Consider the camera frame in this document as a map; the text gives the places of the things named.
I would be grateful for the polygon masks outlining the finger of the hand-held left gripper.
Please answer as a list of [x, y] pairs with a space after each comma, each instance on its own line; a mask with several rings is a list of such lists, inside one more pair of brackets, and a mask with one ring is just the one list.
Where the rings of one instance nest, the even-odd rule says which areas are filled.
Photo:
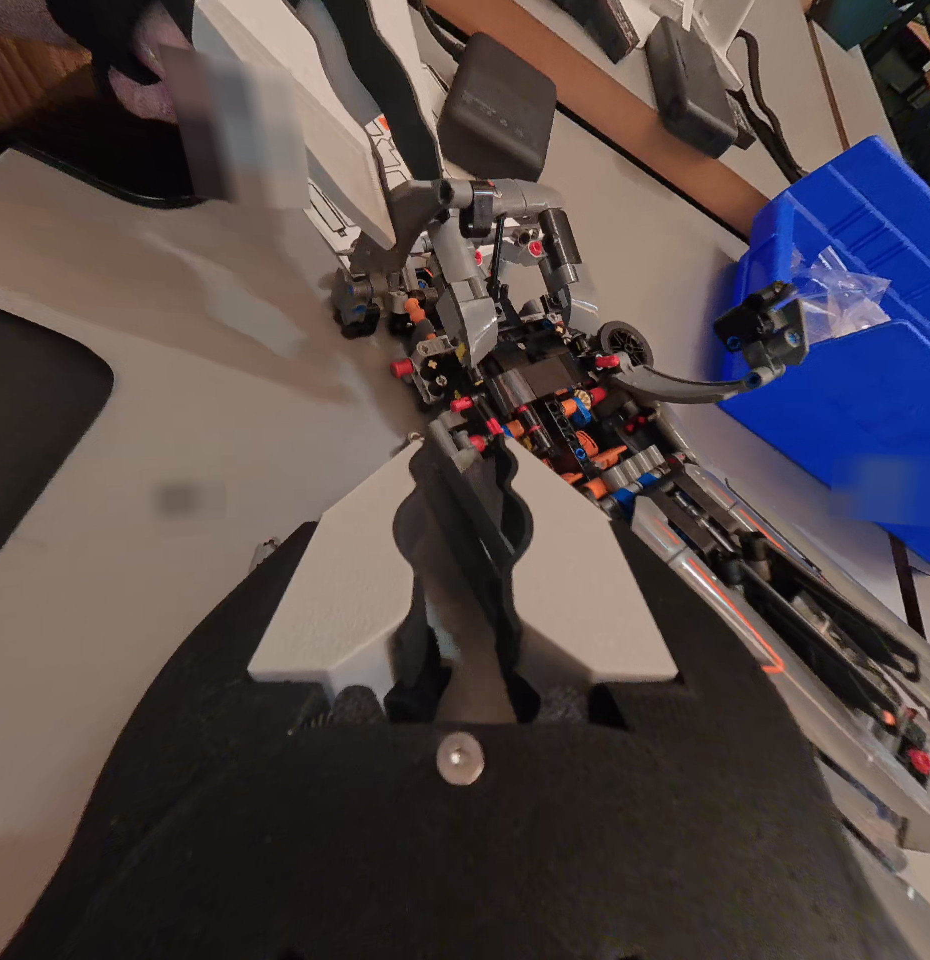
[[351, 71], [371, 96], [412, 178], [445, 175], [409, 6], [404, 1], [330, 1], [328, 12]]
[[271, 207], [304, 210], [323, 186], [381, 247], [395, 243], [365, 128], [326, 72], [312, 30], [285, 2], [196, 2], [193, 43], [210, 72], [219, 128], [241, 188], [258, 176]]

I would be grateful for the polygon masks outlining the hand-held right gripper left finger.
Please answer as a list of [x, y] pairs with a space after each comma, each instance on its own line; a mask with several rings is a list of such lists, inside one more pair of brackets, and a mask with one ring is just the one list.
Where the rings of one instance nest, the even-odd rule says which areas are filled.
[[307, 682], [329, 700], [349, 686], [380, 701], [422, 677], [423, 590], [405, 556], [419, 533], [415, 440], [319, 520], [248, 664], [258, 682]]

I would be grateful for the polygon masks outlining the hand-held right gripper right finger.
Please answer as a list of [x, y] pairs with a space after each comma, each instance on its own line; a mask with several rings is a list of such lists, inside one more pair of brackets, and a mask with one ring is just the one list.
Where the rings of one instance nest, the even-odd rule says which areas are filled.
[[531, 539], [512, 569], [517, 673], [539, 695], [670, 682], [678, 668], [606, 515], [517, 441], [511, 489]]

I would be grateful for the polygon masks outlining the grey lego car model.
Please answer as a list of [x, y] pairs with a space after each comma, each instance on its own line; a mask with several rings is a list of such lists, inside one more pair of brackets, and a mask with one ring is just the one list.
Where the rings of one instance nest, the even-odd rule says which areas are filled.
[[930, 653], [863, 593], [842, 594], [789, 539], [704, 470], [669, 404], [727, 401], [807, 357], [803, 306], [774, 282], [713, 331], [735, 379], [689, 381], [600, 352], [597, 308], [560, 196], [519, 180], [443, 179], [391, 194], [397, 244], [360, 234], [334, 288], [347, 338], [388, 318], [392, 374], [437, 414], [426, 449], [448, 510], [474, 525], [475, 563], [517, 716], [512, 569], [531, 518], [511, 489], [520, 443], [628, 528], [748, 647], [797, 720], [850, 830], [891, 864], [930, 858]]

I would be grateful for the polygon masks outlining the black lego tire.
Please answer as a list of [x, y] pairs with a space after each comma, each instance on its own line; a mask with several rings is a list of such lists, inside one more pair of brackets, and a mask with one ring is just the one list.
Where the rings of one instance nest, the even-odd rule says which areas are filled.
[[630, 324], [621, 320], [603, 323], [596, 334], [600, 352], [623, 354], [631, 366], [653, 366], [654, 358], [647, 339]]

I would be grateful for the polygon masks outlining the person's left hand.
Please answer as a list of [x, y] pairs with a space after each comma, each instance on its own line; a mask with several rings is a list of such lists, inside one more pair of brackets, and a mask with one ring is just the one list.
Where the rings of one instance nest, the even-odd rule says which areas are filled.
[[129, 77], [117, 68], [111, 68], [109, 83], [118, 102], [131, 114], [147, 121], [173, 124], [174, 109], [169, 104], [161, 79], [163, 73], [159, 41], [163, 20], [157, 7], [149, 13], [154, 16], [142, 18], [133, 33], [130, 55], [132, 66], [145, 68], [147, 72], [159, 77], [159, 80], [147, 84]]

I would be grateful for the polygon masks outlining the white sticker sheet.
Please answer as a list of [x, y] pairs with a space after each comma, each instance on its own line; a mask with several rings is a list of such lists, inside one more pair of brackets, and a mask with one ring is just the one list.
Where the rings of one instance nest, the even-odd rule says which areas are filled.
[[[364, 131], [383, 191], [393, 185], [389, 181], [391, 174], [398, 177], [397, 183], [402, 183], [408, 169], [395, 146], [385, 115], [381, 112], [375, 115], [366, 123]], [[311, 206], [306, 214], [334, 255], [346, 265], [362, 232], [362, 226], [355, 220], [356, 207], [311, 153], [308, 160], [312, 166], [308, 187]]]

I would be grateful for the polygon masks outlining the black textured block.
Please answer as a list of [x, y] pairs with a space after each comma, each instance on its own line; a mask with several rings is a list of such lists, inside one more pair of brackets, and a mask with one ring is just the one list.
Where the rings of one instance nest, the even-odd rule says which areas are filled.
[[464, 46], [438, 120], [444, 160], [482, 180], [539, 180], [555, 82], [484, 32]]

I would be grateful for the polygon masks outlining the black rectangular device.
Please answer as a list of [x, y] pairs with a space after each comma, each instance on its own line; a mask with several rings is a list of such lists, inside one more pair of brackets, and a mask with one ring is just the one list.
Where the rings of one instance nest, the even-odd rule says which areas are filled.
[[618, 64], [639, 47], [639, 33], [623, 1], [553, 1]]

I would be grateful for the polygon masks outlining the black power adapter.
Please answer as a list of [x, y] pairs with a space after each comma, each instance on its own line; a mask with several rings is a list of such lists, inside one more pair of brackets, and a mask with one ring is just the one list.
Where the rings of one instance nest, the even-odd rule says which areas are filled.
[[704, 157], [720, 159], [735, 145], [738, 125], [709, 45], [664, 17], [644, 51], [665, 130]]

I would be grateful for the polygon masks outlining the white plastic part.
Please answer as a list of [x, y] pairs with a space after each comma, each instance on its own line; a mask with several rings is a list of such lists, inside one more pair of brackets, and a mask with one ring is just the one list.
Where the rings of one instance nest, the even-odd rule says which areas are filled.
[[654, 14], [696, 33], [717, 55], [727, 54], [754, 1], [648, 1]]

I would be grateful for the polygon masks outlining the blue plastic bin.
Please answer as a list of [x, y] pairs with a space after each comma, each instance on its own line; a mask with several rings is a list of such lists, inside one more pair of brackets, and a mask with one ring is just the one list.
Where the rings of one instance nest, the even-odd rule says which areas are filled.
[[768, 387], [722, 408], [827, 486], [865, 468], [855, 515], [930, 564], [930, 188], [868, 137], [786, 188], [756, 215], [730, 304], [771, 282], [814, 296], [838, 270], [887, 281], [887, 320], [809, 348]]

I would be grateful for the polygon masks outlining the clear plastic parts bag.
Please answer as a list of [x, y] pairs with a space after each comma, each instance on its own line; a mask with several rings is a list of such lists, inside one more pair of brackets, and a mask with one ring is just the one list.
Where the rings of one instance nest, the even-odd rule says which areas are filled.
[[807, 258], [793, 249], [791, 283], [811, 345], [872, 329], [890, 320], [881, 307], [889, 281], [849, 270], [833, 247]]

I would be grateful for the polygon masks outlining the teal box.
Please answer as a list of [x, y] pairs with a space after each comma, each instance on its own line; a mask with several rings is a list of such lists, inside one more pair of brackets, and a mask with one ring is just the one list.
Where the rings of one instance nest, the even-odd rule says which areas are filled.
[[821, 26], [848, 51], [878, 35], [900, 13], [899, 3], [894, 1], [834, 1]]

